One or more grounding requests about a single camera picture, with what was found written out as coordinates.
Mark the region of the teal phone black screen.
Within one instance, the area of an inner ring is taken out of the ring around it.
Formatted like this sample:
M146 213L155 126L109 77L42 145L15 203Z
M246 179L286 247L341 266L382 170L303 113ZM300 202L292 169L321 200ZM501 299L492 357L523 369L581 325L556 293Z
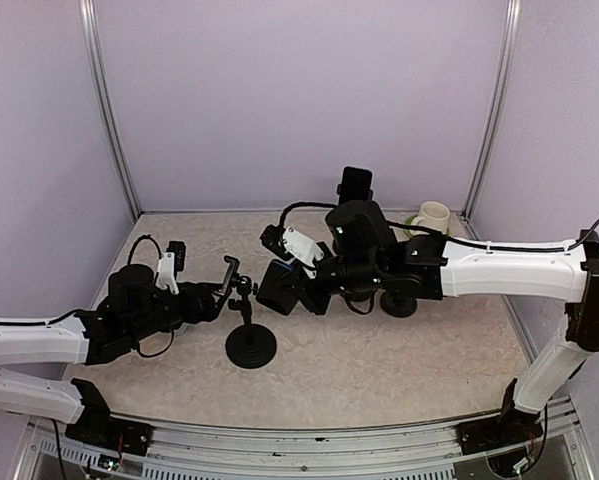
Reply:
M367 185L371 188L373 174L370 170L346 166L343 169L341 182Z

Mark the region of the blue phone black screen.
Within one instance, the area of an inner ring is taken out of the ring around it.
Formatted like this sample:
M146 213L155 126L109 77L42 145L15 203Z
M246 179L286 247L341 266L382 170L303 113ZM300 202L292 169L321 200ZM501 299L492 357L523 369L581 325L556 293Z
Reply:
M297 281L297 272L292 265L272 260L259 285L256 300L264 307L288 316L299 301Z

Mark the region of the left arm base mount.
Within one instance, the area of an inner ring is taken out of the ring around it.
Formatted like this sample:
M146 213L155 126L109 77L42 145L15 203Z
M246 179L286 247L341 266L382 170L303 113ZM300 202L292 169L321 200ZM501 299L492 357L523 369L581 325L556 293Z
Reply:
M147 423L87 412L65 429L71 440L141 457L147 455L152 434L153 427Z

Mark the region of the black pole phone stand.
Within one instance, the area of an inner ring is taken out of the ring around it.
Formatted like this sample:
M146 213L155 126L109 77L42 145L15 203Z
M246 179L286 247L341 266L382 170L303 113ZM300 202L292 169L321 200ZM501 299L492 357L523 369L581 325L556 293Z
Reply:
M226 355L234 365L242 369L262 368L276 355L277 342L270 329L252 320L250 296L257 293L258 286L249 276L239 273L240 261L237 258L226 255L224 261L228 264L228 269L222 292L226 295L228 309L239 312L242 318L242 324L226 338Z
M336 189L338 204L343 205L350 201L370 201L373 199L373 190L362 184L341 182Z

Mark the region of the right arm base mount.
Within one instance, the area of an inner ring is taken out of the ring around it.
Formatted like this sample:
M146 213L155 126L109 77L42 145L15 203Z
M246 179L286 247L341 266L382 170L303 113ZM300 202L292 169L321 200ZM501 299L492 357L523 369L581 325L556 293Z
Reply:
M497 417L462 422L456 427L463 455L496 450L539 438L544 429L536 419L504 422Z

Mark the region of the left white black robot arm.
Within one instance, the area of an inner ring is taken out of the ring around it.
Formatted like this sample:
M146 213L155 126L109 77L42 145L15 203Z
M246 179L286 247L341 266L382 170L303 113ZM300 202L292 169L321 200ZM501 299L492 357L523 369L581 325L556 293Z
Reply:
M139 351L141 341L154 334L215 320L229 284L179 282L171 273L130 264L109 277L108 294L94 310L76 309L55 319L0 318L0 410L78 423L97 444L112 443L119 424L93 383L42 379L11 366L111 363Z

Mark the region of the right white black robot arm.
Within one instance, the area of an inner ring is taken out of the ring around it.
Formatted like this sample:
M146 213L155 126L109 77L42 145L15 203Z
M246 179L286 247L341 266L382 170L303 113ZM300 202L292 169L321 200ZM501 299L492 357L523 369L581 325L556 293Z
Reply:
M466 295L534 296L562 300L564 315L548 344L509 385L501 413L490 426L502 444L514 442L538 418L550 397L599 352L599 238L582 231L556 243L474 242L411 224L400 241L397 223L374 201L349 201L326 223L335 251L288 228L283 247L306 275L297 290L307 305L333 293L371 297L389 315L412 315L420 299Z

